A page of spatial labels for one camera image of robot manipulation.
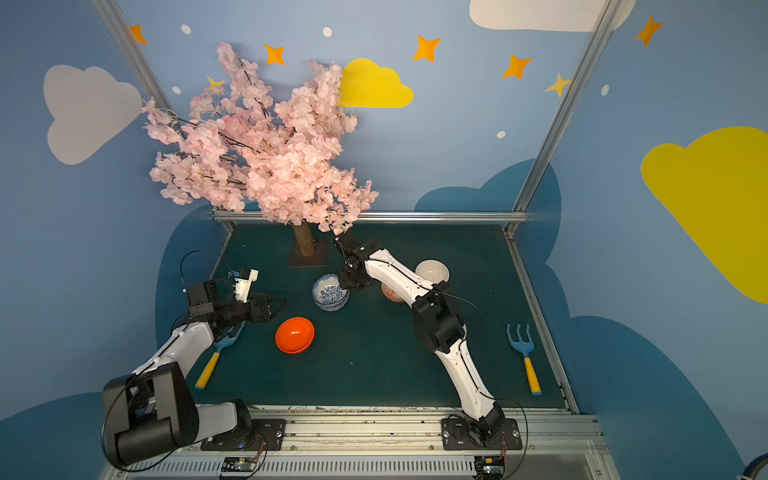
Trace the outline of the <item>dark blue patterned bowl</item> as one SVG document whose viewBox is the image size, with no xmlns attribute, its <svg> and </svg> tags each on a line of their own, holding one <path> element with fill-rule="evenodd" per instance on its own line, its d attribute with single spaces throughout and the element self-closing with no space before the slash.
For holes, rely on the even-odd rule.
<svg viewBox="0 0 768 480">
<path fill-rule="evenodd" d="M 347 304 L 348 299 L 349 299 L 349 297 L 346 296 L 346 297 L 343 297 L 343 298 L 341 298 L 341 299 L 339 299 L 337 301 L 323 302 L 323 301 L 315 300 L 314 303 L 315 303 L 315 305 L 318 308 L 320 308 L 323 311 L 335 312 L 335 311 L 338 311 L 338 310 L 342 309 Z"/>
</svg>

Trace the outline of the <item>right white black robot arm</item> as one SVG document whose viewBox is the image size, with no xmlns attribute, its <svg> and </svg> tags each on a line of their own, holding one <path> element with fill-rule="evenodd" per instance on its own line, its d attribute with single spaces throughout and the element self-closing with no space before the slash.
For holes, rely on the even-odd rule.
<svg viewBox="0 0 768 480">
<path fill-rule="evenodd" d="M 415 335 L 446 369 L 470 432 L 479 442 L 491 440 L 506 417 L 474 364 L 467 343 L 468 330 L 449 284 L 419 276 L 379 243 L 361 242 L 350 230 L 337 235 L 334 244 L 343 257 L 338 271 L 340 286 L 361 290 L 376 280 L 410 307 Z"/>
</svg>

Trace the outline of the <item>left green circuit board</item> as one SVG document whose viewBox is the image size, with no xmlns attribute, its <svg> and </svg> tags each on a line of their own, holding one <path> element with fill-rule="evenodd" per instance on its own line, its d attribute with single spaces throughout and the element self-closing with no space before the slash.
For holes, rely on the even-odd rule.
<svg viewBox="0 0 768 480">
<path fill-rule="evenodd" d="M 220 468 L 222 477 L 247 477 L 258 467 L 255 457 L 225 457 Z"/>
</svg>

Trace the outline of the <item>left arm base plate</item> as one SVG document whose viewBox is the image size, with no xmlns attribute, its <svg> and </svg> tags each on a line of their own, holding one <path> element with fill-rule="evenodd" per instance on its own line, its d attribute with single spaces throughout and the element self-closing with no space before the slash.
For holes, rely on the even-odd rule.
<svg viewBox="0 0 768 480">
<path fill-rule="evenodd" d="M 284 419 L 252 419 L 250 427 L 238 426 L 234 431 L 204 440 L 202 451 L 280 451 L 286 434 Z"/>
</svg>

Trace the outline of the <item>blue yellow garden fork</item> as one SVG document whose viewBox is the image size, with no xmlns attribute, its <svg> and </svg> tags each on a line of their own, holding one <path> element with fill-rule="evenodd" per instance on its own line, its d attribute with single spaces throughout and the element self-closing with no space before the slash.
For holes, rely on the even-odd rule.
<svg viewBox="0 0 768 480">
<path fill-rule="evenodd" d="M 222 352 L 237 341 L 244 326 L 245 322 L 241 322 L 238 325 L 230 327 L 223 336 L 214 343 L 214 352 L 194 385 L 197 390 L 204 390 L 207 387 Z"/>
<path fill-rule="evenodd" d="M 530 393 L 533 396 L 541 396 L 542 388 L 530 358 L 531 353 L 535 349 L 530 325 L 522 326 L 517 324 L 515 328 L 512 328 L 511 324 L 507 324 L 506 336 L 512 349 L 522 356 Z"/>
</svg>

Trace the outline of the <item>red patterned bowl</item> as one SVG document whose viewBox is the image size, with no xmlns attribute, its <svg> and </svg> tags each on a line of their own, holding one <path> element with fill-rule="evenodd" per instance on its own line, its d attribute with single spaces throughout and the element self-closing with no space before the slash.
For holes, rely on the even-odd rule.
<svg viewBox="0 0 768 480">
<path fill-rule="evenodd" d="M 381 291 L 384 297 L 394 303 L 402 303 L 403 299 L 388 285 L 382 283 L 381 284 Z"/>
</svg>

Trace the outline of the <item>right circuit board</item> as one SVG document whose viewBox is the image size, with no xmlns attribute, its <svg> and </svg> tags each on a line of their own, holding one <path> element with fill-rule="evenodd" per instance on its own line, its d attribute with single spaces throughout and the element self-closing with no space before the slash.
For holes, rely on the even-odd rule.
<svg viewBox="0 0 768 480">
<path fill-rule="evenodd" d="M 475 480 L 502 480 L 505 476 L 505 461 L 498 456 L 474 457 Z"/>
</svg>

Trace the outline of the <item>left blue yellow garden fork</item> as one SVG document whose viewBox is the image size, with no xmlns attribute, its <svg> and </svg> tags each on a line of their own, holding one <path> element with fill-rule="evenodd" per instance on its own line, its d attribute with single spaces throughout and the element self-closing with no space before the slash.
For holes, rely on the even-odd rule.
<svg viewBox="0 0 768 480">
<path fill-rule="evenodd" d="M 241 322 L 238 325 L 230 327 L 223 336 L 214 343 L 214 352 L 194 385 L 197 390 L 204 390 L 207 387 L 222 352 L 237 341 L 244 326 L 245 322 Z"/>
</svg>

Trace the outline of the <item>right blue yellow garden fork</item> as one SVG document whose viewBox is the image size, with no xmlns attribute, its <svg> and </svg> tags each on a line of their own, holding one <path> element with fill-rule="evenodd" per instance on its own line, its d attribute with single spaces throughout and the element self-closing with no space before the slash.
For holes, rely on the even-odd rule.
<svg viewBox="0 0 768 480">
<path fill-rule="evenodd" d="M 530 393 L 533 396 L 541 396 L 542 388 L 530 358 L 531 353 L 535 349 L 530 325 L 522 326 L 517 324 L 515 328 L 512 328 L 511 324 L 507 324 L 506 336 L 512 349 L 522 356 Z"/>
</svg>

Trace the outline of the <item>aluminium front rail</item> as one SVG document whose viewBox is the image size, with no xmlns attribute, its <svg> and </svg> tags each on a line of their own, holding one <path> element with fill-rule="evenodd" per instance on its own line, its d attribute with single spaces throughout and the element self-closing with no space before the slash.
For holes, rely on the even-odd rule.
<svg viewBox="0 0 768 480">
<path fill-rule="evenodd" d="M 521 451 L 446 451 L 438 407 L 255 406 L 253 419 L 284 419 L 280 451 L 202 451 L 183 447 L 140 471 L 106 467 L 104 479 L 474 479 L 475 456 L 505 461 L 503 479 L 617 479 L 620 474 L 593 416 L 552 409 L 505 410 L 524 437 Z M 247 477 L 222 477 L 225 457 L 255 457 Z"/>
</svg>

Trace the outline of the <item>light blue patterned bowl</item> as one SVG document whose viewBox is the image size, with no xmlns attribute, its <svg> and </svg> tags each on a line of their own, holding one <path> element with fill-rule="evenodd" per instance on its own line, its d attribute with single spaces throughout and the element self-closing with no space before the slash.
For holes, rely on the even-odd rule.
<svg viewBox="0 0 768 480">
<path fill-rule="evenodd" d="M 313 292 L 314 301 L 332 302 L 346 296 L 349 297 L 349 292 L 347 290 L 335 286 L 327 286 Z"/>
</svg>

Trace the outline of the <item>blue white floral bowl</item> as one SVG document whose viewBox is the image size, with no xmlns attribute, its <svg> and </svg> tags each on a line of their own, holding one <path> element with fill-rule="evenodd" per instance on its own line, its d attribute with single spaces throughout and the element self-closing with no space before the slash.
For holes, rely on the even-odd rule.
<svg viewBox="0 0 768 480">
<path fill-rule="evenodd" d="M 343 307 L 349 292 L 341 288 L 336 274 L 326 274 L 314 283 L 312 297 L 319 308 L 331 311 Z"/>
</svg>

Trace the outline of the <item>cream white bowl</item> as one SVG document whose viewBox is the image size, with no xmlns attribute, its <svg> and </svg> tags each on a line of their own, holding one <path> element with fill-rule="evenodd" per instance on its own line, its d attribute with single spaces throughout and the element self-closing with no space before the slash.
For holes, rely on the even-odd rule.
<svg viewBox="0 0 768 480">
<path fill-rule="evenodd" d="M 450 279 L 450 271 L 448 267 L 442 262 L 434 259 L 421 261 L 417 265 L 415 273 L 433 284 L 448 282 Z"/>
</svg>

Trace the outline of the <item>orange plastic bowl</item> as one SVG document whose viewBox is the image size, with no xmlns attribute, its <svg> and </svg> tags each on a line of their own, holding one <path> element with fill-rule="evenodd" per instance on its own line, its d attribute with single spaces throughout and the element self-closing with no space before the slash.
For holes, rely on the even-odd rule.
<svg viewBox="0 0 768 480">
<path fill-rule="evenodd" d="M 293 317 L 284 321 L 275 334 L 277 348 L 286 354 L 299 354 L 306 351 L 315 337 L 314 324 L 304 317 Z"/>
</svg>

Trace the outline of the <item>pink cherry blossom tree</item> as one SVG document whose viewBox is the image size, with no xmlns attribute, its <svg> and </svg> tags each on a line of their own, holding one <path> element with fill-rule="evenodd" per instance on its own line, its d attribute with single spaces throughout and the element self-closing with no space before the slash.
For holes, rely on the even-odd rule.
<svg viewBox="0 0 768 480">
<path fill-rule="evenodd" d="M 172 149 L 158 153 L 150 171 L 162 196 L 179 205 L 204 199 L 236 213 L 254 203 L 268 221 L 297 231 L 350 229 L 379 194 L 333 163 L 343 136 L 357 127 L 340 104 L 342 67 L 310 62 L 311 78 L 276 102 L 256 63 L 225 42 L 216 52 L 228 86 L 193 97 L 187 116 L 155 99 L 142 108 L 148 136 Z"/>
</svg>

